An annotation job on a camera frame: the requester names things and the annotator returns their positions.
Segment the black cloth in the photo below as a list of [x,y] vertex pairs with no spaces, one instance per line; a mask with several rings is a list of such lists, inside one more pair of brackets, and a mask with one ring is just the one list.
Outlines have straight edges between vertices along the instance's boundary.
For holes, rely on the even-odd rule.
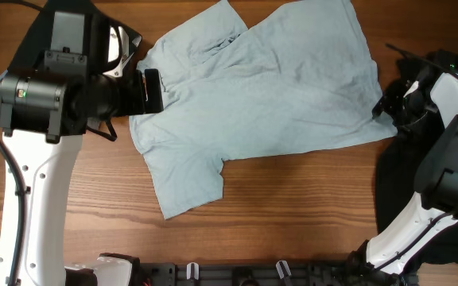
[[[431,118],[421,141],[397,137],[378,159],[375,177],[375,204],[378,232],[384,231],[413,196],[413,179],[423,157],[442,133],[439,117]],[[443,230],[406,266],[415,272],[422,263],[458,264],[458,223]]]

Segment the blue cloth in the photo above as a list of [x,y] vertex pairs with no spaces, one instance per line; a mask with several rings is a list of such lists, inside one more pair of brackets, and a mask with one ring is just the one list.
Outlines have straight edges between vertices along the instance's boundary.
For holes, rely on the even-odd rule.
[[371,119],[376,63],[348,0],[285,4],[247,29],[227,1],[164,35],[139,69],[165,110],[130,118],[165,218],[221,199],[225,160],[305,153],[395,135]]

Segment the wood grain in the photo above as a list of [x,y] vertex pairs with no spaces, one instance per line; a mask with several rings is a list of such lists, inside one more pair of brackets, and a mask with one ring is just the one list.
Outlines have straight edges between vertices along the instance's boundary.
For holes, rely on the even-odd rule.
[[[97,6],[140,32],[150,47],[213,3],[104,0]],[[231,1],[248,26],[282,3]],[[355,0],[353,4],[383,87],[398,77],[394,66],[398,54],[386,49],[386,42],[418,54],[438,48],[458,53],[458,2]],[[0,5],[0,73],[36,15],[25,7]],[[375,162],[390,140],[227,162],[222,200],[164,221],[127,119],[117,120],[114,127],[119,135],[115,143],[92,134],[84,138],[68,197],[66,261],[86,261],[101,252],[175,263],[338,259],[376,235]],[[0,222],[3,171],[0,157]],[[422,266],[422,286],[456,284],[457,265]]]

